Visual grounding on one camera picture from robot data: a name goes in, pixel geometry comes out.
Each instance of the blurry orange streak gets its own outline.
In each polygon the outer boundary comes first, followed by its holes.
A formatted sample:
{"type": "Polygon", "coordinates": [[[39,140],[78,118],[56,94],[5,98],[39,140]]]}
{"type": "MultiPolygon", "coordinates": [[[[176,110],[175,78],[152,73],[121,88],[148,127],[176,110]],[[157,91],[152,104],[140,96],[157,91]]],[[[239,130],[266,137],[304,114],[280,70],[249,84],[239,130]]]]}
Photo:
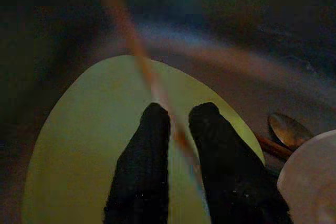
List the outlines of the blurry orange streak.
{"type": "Polygon", "coordinates": [[[152,70],[146,61],[146,50],[138,37],[135,26],[122,0],[102,0],[107,8],[107,12],[117,26],[118,31],[125,37],[127,46],[134,54],[136,62],[142,72],[142,76],[148,88],[152,92],[152,97],[162,101],[171,117],[171,123],[175,126],[174,139],[178,147],[184,154],[189,165],[192,166],[198,185],[202,186],[201,167],[190,142],[187,140],[183,127],[177,123],[177,118],[169,106],[166,92],[164,91],[159,76],[152,70]]]}

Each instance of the yellow-green plate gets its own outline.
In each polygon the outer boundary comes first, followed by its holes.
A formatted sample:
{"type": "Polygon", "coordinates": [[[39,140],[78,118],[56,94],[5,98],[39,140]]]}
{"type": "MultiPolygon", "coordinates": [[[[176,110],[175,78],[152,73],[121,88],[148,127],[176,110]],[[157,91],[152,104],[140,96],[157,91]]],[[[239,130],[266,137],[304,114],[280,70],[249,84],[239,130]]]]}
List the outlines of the yellow-green plate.
{"type": "MultiPolygon", "coordinates": [[[[151,64],[186,129],[191,108],[212,101],[265,162],[252,131],[221,97],[177,69],[151,64]]],[[[117,159],[150,102],[131,56],[107,59],[85,71],[57,102],[37,139],[23,223],[101,223],[117,159]]],[[[169,223],[210,223],[189,170],[170,141],[169,223]]]]}

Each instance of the metal spoon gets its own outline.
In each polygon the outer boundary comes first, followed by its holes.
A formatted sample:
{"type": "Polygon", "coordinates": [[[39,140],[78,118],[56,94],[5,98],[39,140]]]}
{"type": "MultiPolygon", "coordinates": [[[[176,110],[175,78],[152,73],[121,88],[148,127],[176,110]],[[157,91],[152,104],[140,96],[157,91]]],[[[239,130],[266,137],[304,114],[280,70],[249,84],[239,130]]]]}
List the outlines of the metal spoon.
{"type": "Polygon", "coordinates": [[[293,151],[314,137],[314,135],[298,121],[280,113],[271,114],[268,117],[268,123],[280,141],[293,151]]]}

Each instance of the black fabric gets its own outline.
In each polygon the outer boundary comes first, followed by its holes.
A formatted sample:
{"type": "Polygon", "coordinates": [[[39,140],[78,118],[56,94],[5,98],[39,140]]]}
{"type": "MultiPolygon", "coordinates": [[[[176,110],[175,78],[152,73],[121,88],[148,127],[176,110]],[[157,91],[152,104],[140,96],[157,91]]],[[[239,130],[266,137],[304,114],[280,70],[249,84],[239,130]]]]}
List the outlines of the black fabric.
{"type": "MultiPolygon", "coordinates": [[[[189,124],[212,223],[292,223],[260,159],[216,105],[193,108],[189,124]]],[[[118,159],[104,223],[167,223],[169,134],[168,113],[151,103],[118,159]]]]}
{"type": "Polygon", "coordinates": [[[151,103],[118,159],[104,223],[167,223],[169,135],[168,113],[151,103]]]}

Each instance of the spoon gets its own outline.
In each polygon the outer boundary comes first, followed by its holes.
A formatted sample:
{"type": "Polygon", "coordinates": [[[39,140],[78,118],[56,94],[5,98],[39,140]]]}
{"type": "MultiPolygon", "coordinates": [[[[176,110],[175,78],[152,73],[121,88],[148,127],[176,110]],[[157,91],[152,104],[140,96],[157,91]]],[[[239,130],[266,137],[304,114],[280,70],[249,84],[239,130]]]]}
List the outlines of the spoon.
{"type": "Polygon", "coordinates": [[[284,114],[271,114],[268,123],[280,141],[293,151],[314,137],[306,127],[284,114]]]}

